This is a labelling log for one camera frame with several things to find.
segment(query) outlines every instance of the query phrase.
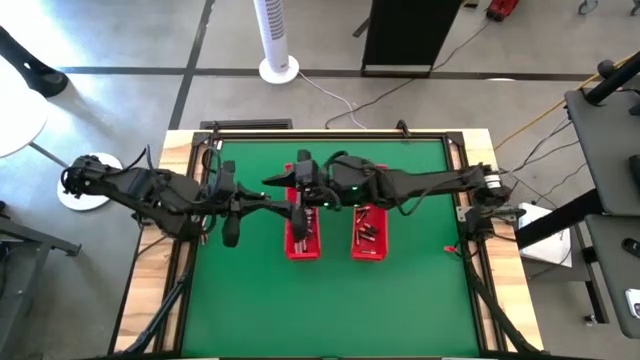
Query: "green mat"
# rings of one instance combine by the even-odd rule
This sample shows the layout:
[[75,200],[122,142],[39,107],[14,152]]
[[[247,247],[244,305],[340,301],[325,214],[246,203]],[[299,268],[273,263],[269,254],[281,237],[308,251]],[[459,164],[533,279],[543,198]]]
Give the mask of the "green mat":
[[[411,172],[446,169],[439,141],[225,141],[236,180],[274,199],[261,180],[284,171],[298,149],[320,164],[337,150]],[[350,257],[351,209],[320,211],[322,256],[291,262],[284,220],[267,211],[242,220],[237,248],[222,246],[222,222],[198,249],[187,315],[186,357],[474,356],[473,317],[450,195],[427,197],[410,217],[389,212],[389,254]]]

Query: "white table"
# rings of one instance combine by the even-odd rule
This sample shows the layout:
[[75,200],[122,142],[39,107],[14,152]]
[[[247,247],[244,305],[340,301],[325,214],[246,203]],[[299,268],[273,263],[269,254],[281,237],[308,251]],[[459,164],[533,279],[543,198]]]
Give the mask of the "white table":
[[[63,169],[69,167],[69,164],[34,142],[47,123],[48,106],[42,95],[26,86],[0,88],[0,158],[30,146]],[[103,164],[122,168],[122,164],[112,155],[90,155],[97,156]],[[109,201],[105,196],[83,195],[76,198],[74,195],[66,194],[59,179],[57,192],[58,198],[65,206],[77,211],[95,209]]]

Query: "desk leg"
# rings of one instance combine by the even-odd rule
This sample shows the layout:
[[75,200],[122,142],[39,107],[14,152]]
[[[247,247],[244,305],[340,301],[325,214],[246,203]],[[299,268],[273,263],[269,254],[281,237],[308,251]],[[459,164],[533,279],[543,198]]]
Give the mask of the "desk leg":
[[589,214],[602,214],[598,191],[592,189],[546,216],[516,230],[518,248],[522,249],[584,220]]
[[593,308],[593,320],[597,324],[608,324],[609,315],[604,307],[604,299],[602,298],[602,292],[598,283],[589,280],[584,282],[587,287],[587,294],[589,294],[589,300],[591,301],[591,307]]
[[81,245],[72,244],[66,240],[18,225],[4,218],[0,218],[0,234],[6,234],[24,241],[36,241],[49,244],[53,249],[60,249],[69,256],[78,255],[81,247]]

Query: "red tray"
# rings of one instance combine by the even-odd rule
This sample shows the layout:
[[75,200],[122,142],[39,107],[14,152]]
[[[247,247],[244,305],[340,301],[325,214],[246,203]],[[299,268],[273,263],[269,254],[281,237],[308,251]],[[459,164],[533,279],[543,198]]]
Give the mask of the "red tray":
[[[363,209],[366,211],[364,217],[361,215]],[[358,230],[366,228],[366,225],[373,226],[377,232],[369,236],[374,241],[365,240],[358,237]],[[389,251],[388,219],[387,210],[375,207],[371,204],[356,207],[353,209],[353,227],[351,230],[351,257],[355,260],[382,261]]]
[[[292,164],[286,164],[285,170],[291,169]],[[287,201],[297,203],[298,191],[294,188],[286,188],[285,197]],[[315,260],[320,257],[320,220],[318,218],[319,211],[317,208],[308,208],[311,211],[311,231],[306,239],[299,242],[300,248],[296,251],[295,242],[293,241],[293,227],[289,220],[285,220],[284,225],[284,253],[289,260]]]

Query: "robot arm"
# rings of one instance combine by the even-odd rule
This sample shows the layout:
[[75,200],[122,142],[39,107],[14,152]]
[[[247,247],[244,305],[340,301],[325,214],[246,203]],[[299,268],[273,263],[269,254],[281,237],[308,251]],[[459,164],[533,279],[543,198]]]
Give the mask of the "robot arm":
[[226,217],[223,243],[235,247],[242,217],[259,209],[291,220],[296,236],[306,236],[304,211],[295,204],[272,201],[264,193],[254,193],[234,183],[233,161],[219,166],[212,184],[204,186],[169,170],[132,165],[115,169],[97,157],[85,155],[64,170],[61,180],[66,191],[76,196],[106,196],[134,210],[138,217],[153,220],[162,231],[180,241],[197,240],[203,234],[203,218],[211,216],[213,226],[219,215]]
[[344,151],[333,154],[322,167],[311,158],[307,150],[299,150],[298,162],[284,175],[262,181],[265,185],[295,187],[301,192],[302,204],[342,206],[373,204],[380,208],[398,207],[409,215],[402,205],[411,198],[422,199],[438,195],[473,190],[472,197],[485,207],[499,207],[509,198],[497,173],[490,166],[475,165],[468,168],[422,174],[377,167],[369,160],[350,156]]

